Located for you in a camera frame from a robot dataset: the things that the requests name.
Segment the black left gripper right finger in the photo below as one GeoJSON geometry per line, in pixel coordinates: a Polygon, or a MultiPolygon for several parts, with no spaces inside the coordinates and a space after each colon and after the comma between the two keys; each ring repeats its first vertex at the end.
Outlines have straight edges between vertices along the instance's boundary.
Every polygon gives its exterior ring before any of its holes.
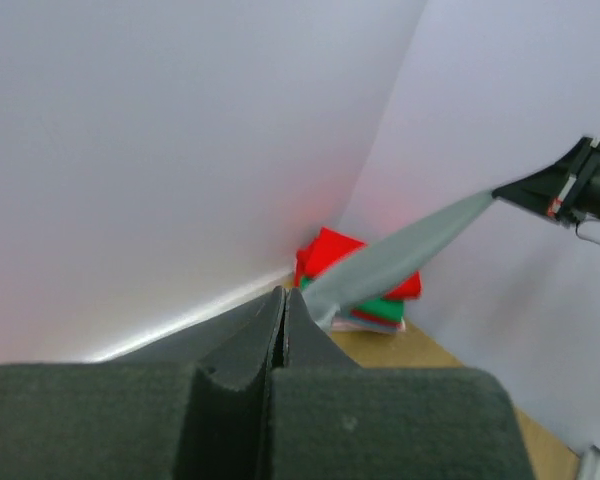
{"type": "Polygon", "coordinates": [[[531,479],[509,394],[467,367],[363,368],[287,293],[272,479],[531,479]]]}

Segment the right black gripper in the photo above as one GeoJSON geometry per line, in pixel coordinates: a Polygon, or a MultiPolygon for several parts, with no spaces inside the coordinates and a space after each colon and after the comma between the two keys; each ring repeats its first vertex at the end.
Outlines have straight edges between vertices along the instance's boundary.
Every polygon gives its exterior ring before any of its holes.
{"type": "Polygon", "coordinates": [[[580,232],[587,223],[600,224],[600,139],[582,137],[554,164],[495,188],[491,196],[574,227],[577,238],[600,246],[600,239],[580,232]]]}

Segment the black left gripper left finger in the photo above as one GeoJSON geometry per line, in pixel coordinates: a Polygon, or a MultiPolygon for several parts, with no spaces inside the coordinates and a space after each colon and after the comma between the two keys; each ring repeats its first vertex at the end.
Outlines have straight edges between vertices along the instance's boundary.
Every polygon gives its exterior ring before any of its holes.
{"type": "Polygon", "coordinates": [[[276,288],[98,363],[0,365],[0,479],[259,479],[276,288]]]}

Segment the grey t-shirt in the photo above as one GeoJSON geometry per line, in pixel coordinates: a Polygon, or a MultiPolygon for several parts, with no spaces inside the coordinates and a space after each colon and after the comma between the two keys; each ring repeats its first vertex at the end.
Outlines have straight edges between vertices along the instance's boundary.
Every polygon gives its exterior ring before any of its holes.
{"type": "MultiPolygon", "coordinates": [[[[493,202],[490,191],[470,195],[346,256],[302,294],[310,323],[327,332],[335,315],[389,292],[446,248],[493,202]]],[[[243,306],[236,307],[107,359],[165,361],[171,354],[175,361],[183,361],[210,347],[214,339],[227,335],[229,328],[237,324],[233,316],[245,311],[243,306]]]]}

